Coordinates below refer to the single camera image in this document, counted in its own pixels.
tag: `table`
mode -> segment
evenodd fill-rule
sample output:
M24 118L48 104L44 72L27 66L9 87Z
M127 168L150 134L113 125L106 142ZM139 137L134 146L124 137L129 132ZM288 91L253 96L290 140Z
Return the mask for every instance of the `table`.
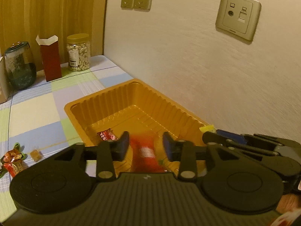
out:
M39 149L45 159L81 142L64 111L65 104L132 79L103 55L91 57L88 70L69 71L68 63L61 69L62 78L51 82L46 82L43 70L37 72L32 86L14 91L0 105L0 157L18 142L28 154L24 163L29 167L35 163L29 155L34 149ZM0 179L0 222L16 210L9 193L11 179L8 173Z

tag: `candy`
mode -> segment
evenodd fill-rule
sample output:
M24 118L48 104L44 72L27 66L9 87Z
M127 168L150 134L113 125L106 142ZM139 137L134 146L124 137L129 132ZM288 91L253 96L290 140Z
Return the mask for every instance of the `candy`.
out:
M32 152L30 152L30 156L34 162L38 162L40 159L42 159L42 155L37 149L34 149Z
M107 129L97 133L102 140L118 140L118 138L111 132L111 129Z
M16 143L14 148L7 151L0 161L0 178L8 171L12 177L24 170L22 160L25 156L20 151L20 144Z

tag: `gold lid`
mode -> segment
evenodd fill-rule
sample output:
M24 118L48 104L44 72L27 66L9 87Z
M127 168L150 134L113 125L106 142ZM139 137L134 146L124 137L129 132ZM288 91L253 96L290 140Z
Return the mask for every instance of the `gold lid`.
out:
M21 44L21 42L20 41L18 41L17 43L13 43L11 46L10 46L10 48L12 48L12 47L16 47L16 46L19 46Z
M67 43L82 43L89 40L89 34L80 33L67 36Z

